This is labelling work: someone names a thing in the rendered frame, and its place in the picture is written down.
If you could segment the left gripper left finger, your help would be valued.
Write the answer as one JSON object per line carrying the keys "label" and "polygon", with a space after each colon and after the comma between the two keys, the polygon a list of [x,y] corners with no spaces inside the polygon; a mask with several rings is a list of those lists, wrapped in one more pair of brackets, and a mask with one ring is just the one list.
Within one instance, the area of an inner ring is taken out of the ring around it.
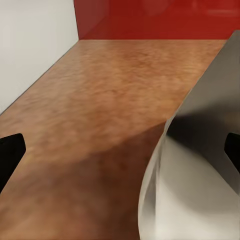
{"label": "left gripper left finger", "polygon": [[22,133],[0,138],[0,193],[26,153]]}

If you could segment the paper coffee filter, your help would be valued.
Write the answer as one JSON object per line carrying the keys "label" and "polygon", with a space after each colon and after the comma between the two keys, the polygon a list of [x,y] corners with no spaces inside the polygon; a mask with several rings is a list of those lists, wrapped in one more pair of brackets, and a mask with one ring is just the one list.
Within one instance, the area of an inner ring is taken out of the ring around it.
{"label": "paper coffee filter", "polygon": [[226,154],[240,135],[240,30],[166,120],[138,201],[140,240],[240,240],[240,173]]}

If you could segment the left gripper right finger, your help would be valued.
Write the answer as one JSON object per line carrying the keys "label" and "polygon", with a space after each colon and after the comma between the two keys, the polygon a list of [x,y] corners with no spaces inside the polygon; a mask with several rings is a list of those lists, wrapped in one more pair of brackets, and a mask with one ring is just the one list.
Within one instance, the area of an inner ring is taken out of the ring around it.
{"label": "left gripper right finger", "polygon": [[240,173],[240,134],[231,132],[227,135],[224,151]]}

